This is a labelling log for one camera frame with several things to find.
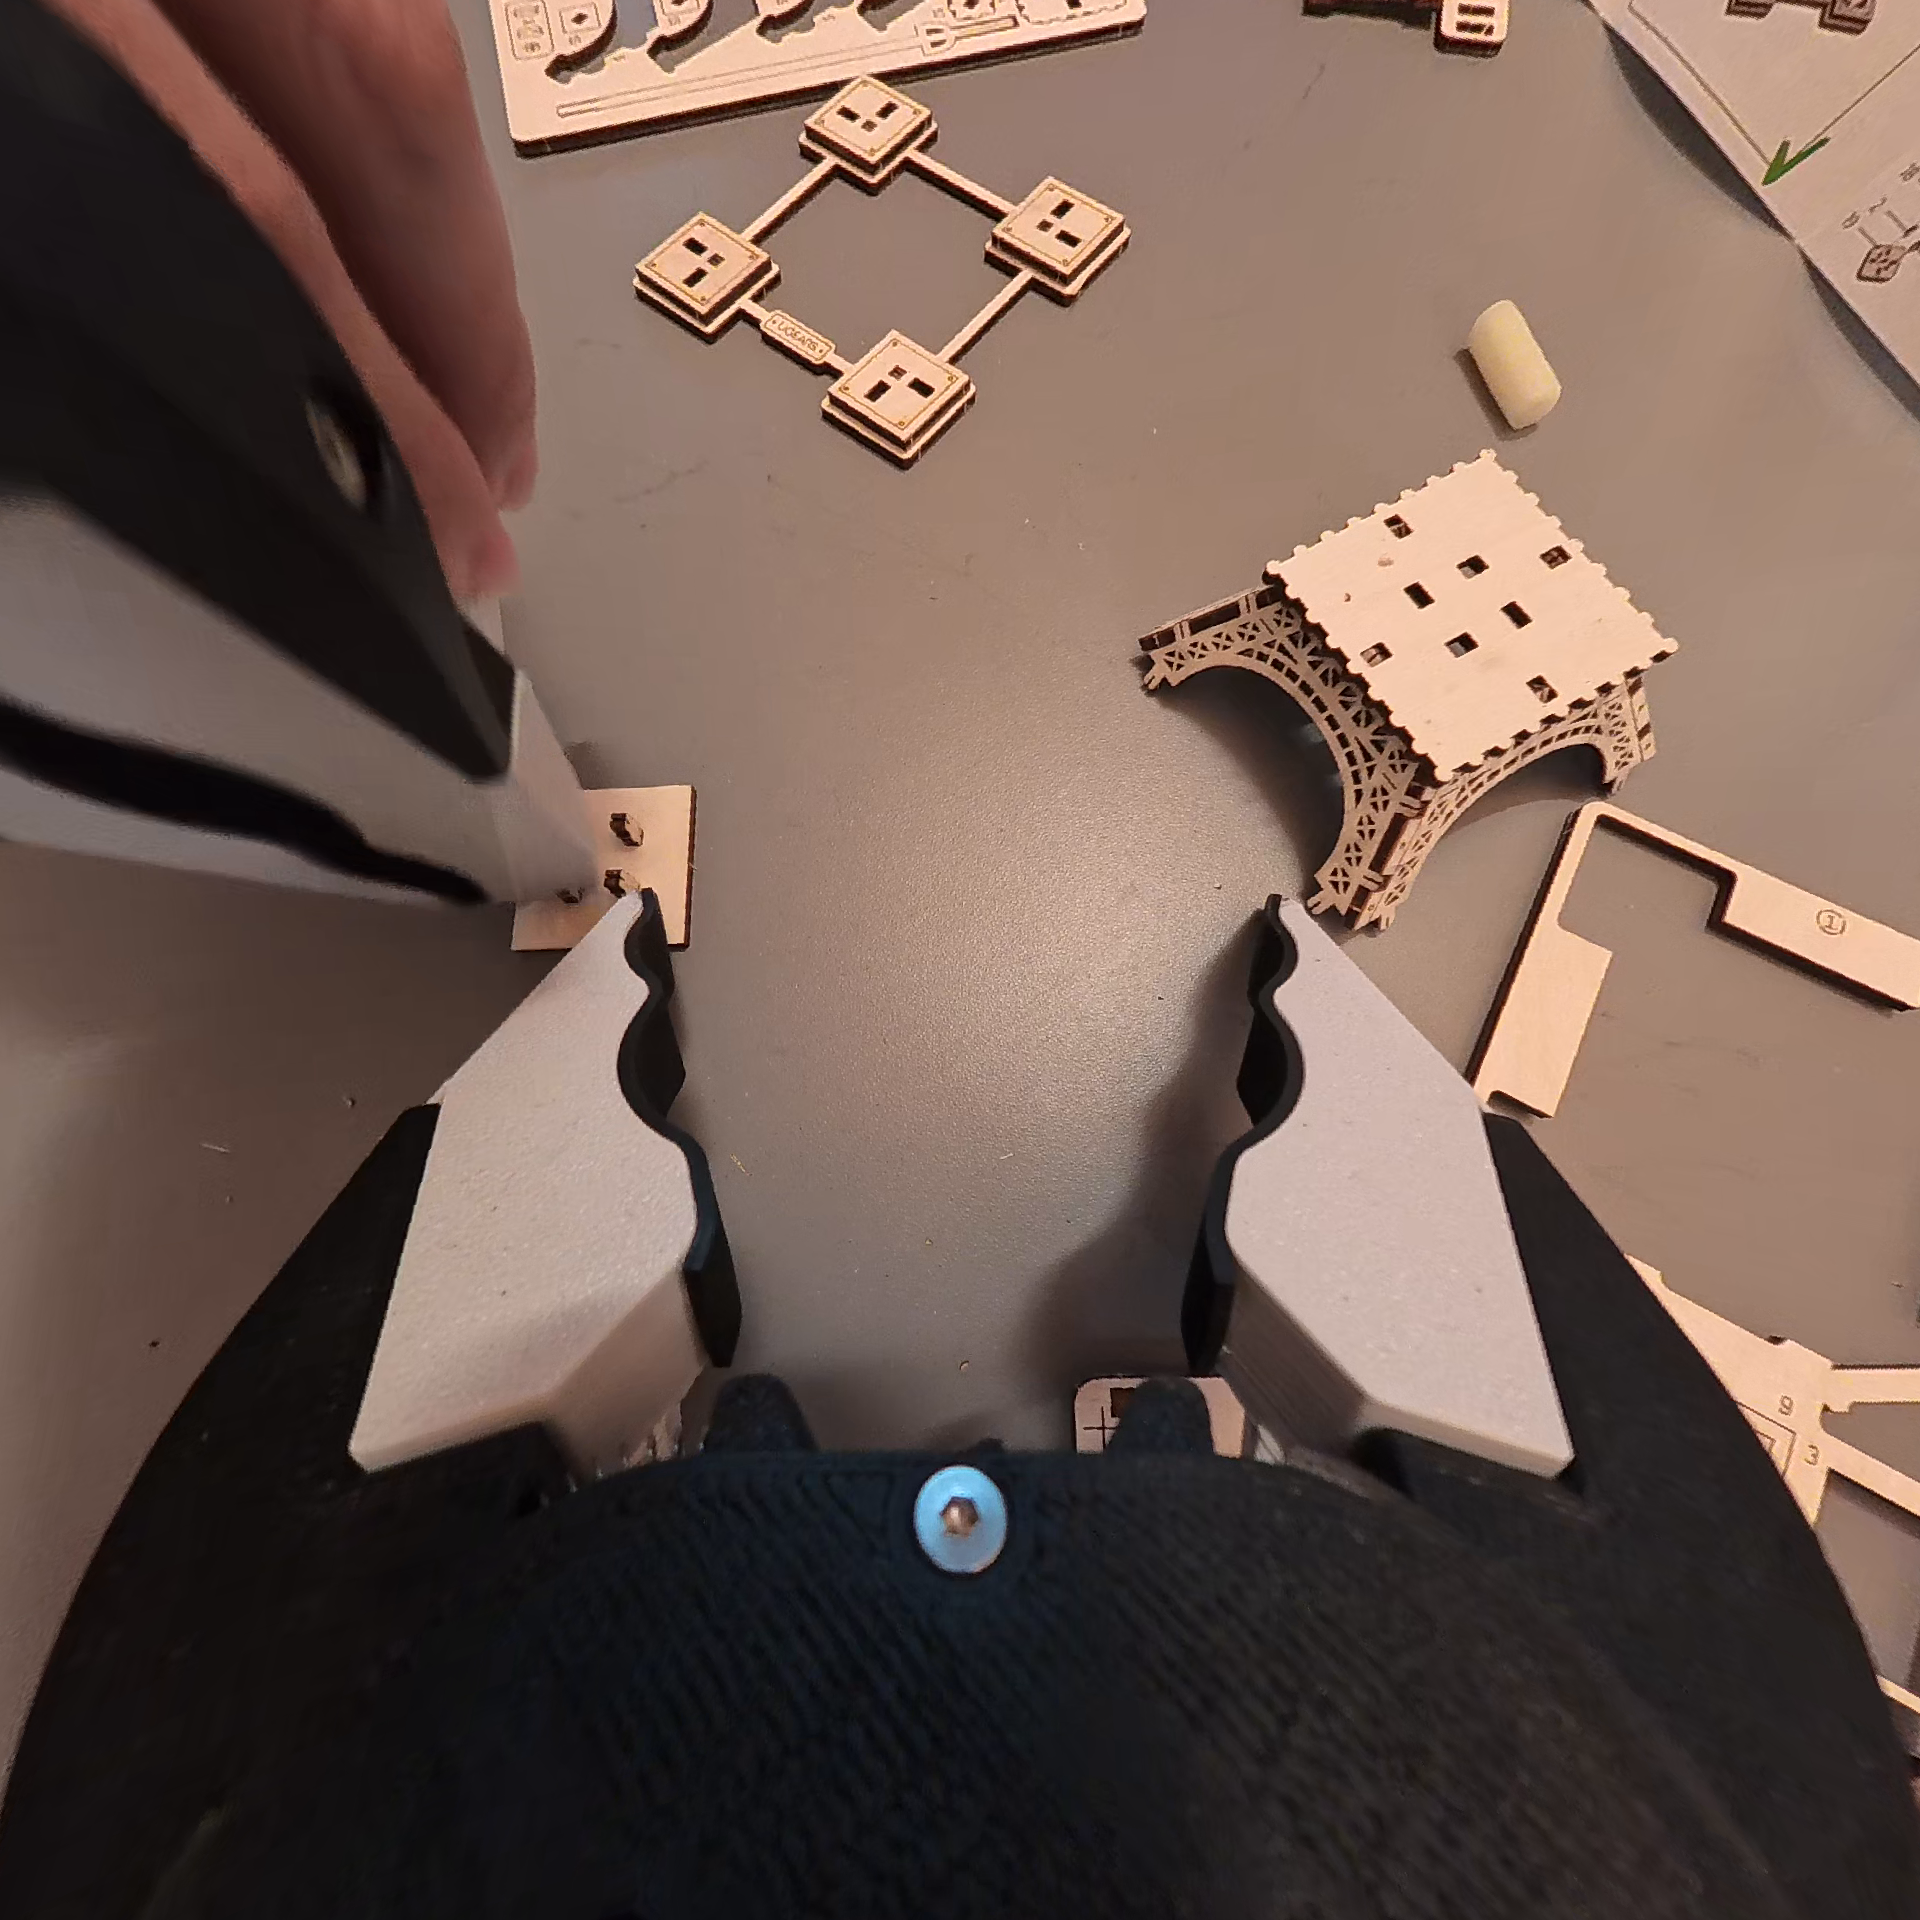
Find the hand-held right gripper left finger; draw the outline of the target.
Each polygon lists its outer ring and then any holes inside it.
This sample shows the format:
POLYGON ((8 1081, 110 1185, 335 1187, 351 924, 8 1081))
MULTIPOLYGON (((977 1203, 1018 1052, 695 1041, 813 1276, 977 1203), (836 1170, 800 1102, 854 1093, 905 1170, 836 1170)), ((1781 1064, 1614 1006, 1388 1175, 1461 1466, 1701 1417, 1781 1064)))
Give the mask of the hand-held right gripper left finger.
POLYGON ((668 1461, 740 1296, 683 1087, 653 892, 444 1081, 350 1454, 383 1472, 527 1424, 578 1476, 668 1461))

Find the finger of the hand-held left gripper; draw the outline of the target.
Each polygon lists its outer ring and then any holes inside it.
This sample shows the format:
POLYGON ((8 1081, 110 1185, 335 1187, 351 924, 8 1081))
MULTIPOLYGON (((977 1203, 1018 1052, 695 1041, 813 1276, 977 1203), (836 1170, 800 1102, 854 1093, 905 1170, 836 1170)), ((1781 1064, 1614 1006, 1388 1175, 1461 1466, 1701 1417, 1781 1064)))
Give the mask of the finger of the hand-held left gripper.
POLYGON ((194 755, 99 735, 7 735, 3 838, 356 899, 483 905, 468 877, 374 845, 335 809, 194 755))
POLYGON ((374 845, 468 877, 487 902, 556 890, 584 848, 578 777, 532 686, 504 687, 507 767, 468 777, 53 501, 5 501, 5 736, 99 735, 194 755, 335 809, 374 845))

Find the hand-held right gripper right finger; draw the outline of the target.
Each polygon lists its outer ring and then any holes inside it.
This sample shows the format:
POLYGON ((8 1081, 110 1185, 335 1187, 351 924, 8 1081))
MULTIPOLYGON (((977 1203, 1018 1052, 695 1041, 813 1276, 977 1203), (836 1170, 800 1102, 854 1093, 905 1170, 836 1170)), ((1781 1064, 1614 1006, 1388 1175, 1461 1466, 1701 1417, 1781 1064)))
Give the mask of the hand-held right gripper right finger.
POLYGON ((1187 1271, 1187 1368, 1290 1442, 1393 1428, 1531 1476, 1573 1457, 1467 1079, 1313 923, 1260 914, 1237 1093, 1187 1271))

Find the small square wooden plate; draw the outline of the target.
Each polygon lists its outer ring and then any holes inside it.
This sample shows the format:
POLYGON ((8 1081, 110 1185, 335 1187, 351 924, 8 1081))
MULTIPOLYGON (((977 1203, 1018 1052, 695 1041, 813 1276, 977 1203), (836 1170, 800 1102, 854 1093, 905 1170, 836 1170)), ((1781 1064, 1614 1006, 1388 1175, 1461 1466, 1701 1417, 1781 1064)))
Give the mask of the small square wooden plate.
POLYGON ((693 786, 588 788, 584 848, 563 877, 516 905, 511 951, 563 951, 623 899, 653 893, 668 950, 688 947, 696 793, 693 786))

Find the person's left hand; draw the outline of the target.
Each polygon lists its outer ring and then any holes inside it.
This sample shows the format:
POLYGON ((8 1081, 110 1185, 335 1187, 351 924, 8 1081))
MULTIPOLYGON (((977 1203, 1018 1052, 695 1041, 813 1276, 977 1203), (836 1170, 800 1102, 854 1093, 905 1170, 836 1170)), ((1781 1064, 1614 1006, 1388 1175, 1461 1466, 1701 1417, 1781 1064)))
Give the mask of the person's left hand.
POLYGON ((441 3, 62 3, 228 185, 354 363, 456 598, 516 588, 532 341, 441 3))

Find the partly emptied wooden puzzle sheet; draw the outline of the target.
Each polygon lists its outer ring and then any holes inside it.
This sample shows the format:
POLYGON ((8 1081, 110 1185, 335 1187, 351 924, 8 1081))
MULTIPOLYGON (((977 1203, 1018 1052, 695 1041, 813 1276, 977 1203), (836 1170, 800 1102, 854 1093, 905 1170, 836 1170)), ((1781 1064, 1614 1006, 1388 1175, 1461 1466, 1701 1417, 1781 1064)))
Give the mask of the partly emptied wooden puzzle sheet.
POLYGON ((1481 1100, 1500 1097, 1533 1118, 1552 1118, 1565 1093, 1613 962, 1610 950, 1563 924, 1577 870, 1599 830, 1711 877, 1716 892, 1708 930, 1716 936, 1762 950, 1869 1002, 1915 1012, 1913 936, 1617 803, 1593 801, 1565 824, 1476 1047, 1468 1083, 1481 1100))

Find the small wooden puzzle piece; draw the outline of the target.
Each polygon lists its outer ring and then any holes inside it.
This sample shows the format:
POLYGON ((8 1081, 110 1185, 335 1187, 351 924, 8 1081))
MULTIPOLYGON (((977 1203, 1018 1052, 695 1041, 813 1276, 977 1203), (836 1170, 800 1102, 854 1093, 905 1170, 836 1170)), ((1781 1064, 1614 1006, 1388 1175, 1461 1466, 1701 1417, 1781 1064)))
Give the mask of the small wooden puzzle piece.
MULTIPOLYGON (((1113 1445, 1121 1416, 1148 1379, 1090 1379, 1073 1396, 1073 1432, 1079 1454, 1102 1454, 1113 1445)), ((1252 1424, 1237 1399, 1232 1382, 1224 1379, 1184 1379, 1204 1401, 1211 1432, 1211 1454, 1218 1457, 1247 1457, 1252 1452, 1252 1424)))

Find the wooden lattice tower base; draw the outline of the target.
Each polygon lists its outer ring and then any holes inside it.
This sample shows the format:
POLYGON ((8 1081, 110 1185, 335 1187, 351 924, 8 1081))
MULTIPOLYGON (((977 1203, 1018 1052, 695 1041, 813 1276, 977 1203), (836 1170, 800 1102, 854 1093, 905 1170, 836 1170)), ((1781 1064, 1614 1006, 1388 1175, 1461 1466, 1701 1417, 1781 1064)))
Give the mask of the wooden lattice tower base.
POLYGON ((1676 643, 1481 451, 1136 651, 1145 690, 1241 670, 1303 707, 1342 795, 1307 906, 1366 930, 1523 767, 1587 749, 1613 795, 1656 752, 1644 682, 1676 643))

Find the wooden puzzle sheet with arches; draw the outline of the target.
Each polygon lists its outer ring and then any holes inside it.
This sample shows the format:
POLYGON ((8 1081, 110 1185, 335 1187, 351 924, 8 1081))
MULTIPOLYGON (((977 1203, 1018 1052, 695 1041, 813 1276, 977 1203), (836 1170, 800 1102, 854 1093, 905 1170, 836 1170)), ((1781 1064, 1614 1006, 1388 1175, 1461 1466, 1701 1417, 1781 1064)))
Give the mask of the wooden puzzle sheet with arches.
POLYGON ((1144 3, 489 3, 519 154, 1135 34, 1144 3))

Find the pale wax cylinder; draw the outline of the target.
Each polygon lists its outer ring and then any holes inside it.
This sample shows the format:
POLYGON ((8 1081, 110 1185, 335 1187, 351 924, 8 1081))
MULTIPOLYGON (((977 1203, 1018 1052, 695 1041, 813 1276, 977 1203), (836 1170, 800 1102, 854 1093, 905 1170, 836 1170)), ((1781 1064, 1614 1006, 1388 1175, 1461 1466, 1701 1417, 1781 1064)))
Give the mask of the pale wax cylinder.
POLYGON ((1563 384, 1514 301, 1493 301, 1468 325, 1465 349, 1500 418, 1518 434, 1552 414, 1563 384))

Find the paper instruction leaflet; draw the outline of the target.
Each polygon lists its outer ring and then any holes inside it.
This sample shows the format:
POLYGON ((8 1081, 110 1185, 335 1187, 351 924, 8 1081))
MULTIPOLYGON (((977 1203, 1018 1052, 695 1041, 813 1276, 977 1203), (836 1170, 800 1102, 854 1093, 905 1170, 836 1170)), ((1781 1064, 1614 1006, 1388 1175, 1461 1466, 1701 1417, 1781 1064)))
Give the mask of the paper instruction leaflet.
POLYGON ((1837 301, 1918 376, 1918 6, 1595 3, 1837 301))

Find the wooden four-square frame piece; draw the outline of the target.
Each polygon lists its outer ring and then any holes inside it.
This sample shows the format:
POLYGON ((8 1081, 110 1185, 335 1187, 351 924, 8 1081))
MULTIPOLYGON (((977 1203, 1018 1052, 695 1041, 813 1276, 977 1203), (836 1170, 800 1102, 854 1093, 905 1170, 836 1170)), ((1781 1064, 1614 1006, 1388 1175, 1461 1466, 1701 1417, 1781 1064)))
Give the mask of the wooden four-square frame piece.
POLYGON ((1131 244, 1125 216, 1065 180, 1046 178, 1008 199, 936 158, 938 120, 896 84, 862 75, 800 126, 808 172, 746 228, 696 212, 635 266, 635 293, 688 332, 715 341, 750 321, 758 337, 808 372, 829 376, 823 415, 896 467, 912 467, 977 397, 965 353, 1026 295, 1071 305, 1131 244), (861 357, 819 328, 770 305, 781 266, 766 244, 829 182, 875 198, 909 174, 992 219, 987 264, 1003 286, 944 345, 888 329, 861 357))

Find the notched wooden frame piece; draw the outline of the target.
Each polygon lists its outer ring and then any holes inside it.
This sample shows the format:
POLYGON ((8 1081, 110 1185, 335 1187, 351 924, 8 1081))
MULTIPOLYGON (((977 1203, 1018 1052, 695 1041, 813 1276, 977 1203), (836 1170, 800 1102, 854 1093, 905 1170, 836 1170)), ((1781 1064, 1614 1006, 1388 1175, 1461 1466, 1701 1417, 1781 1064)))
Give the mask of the notched wooden frame piece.
POLYGON ((1443 53, 1490 57, 1508 36, 1511 3, 1303 3, 1307 13, 1356 13, 1422 24, 1443 53))

